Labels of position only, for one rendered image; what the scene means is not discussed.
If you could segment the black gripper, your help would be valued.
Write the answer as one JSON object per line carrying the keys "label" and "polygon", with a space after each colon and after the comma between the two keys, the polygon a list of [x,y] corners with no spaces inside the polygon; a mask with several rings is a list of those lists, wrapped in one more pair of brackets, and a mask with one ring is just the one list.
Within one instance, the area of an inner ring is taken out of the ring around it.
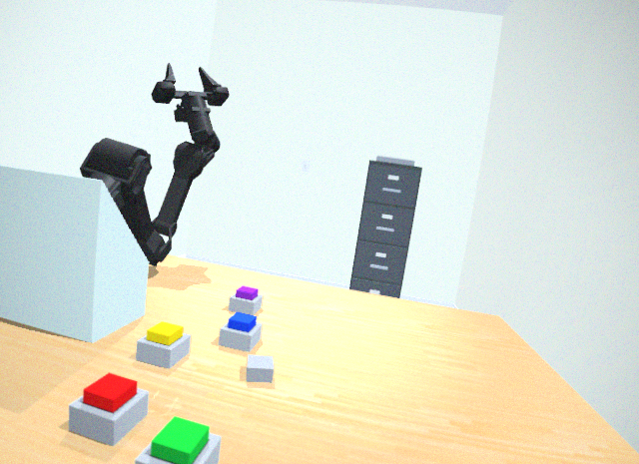
{"label": "black gripper", "polygon": [[[227,87],[218,84],[207,72],[200,66],[199,74],[202,79],[204,92],[181,91],[176,90],[174,71],[170,63],[167,64],[165,79],[157,82],[152,92],[152,100],[156,103],[170,104],[173,99],[181,99],[181,107],[184,107],[184,122],[188,122],[191,118],[200,115],[207,115],[211,112],[210,107],[218,107],[225,104],[229,99],[230,93]],[[209,116],[210,117],[210,116]]]}

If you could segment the blue button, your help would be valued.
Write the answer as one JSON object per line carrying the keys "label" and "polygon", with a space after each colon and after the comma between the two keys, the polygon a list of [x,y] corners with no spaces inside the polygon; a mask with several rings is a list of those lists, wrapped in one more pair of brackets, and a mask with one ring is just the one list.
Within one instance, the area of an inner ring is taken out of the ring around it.
{"label": "blue button", "polygon": [[261,339],[262,329],[256,316],[237,312],[220,328],[219,345],[250,353]]}

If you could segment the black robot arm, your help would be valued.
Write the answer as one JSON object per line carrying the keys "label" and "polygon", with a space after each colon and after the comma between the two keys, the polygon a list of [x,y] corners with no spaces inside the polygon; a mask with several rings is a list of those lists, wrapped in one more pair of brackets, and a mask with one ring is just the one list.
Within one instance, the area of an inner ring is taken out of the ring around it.
{"label": "black robot arm", "polygon": [[[174,151],[174,174],[157,217],[151,221],[145,184],[152,170],[151,154],[121,141],[104,138],[81,164],[83,178],[100,180],[122,214],[150,265],[156,266],[172,250],[177,220],[192,182],[220,148],[220,139],[207,115],[188,122],[194,143],[182,142]],[[161,237],[167,236],[167,242]]]}

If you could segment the green button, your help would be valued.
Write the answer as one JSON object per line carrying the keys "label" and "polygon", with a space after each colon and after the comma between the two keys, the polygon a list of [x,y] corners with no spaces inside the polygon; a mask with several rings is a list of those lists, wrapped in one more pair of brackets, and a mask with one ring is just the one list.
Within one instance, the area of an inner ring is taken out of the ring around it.
{"label": "green button", "polygon": [[209,426],[174,416],[135,464],[218,464],[222,436],[209,433]]}

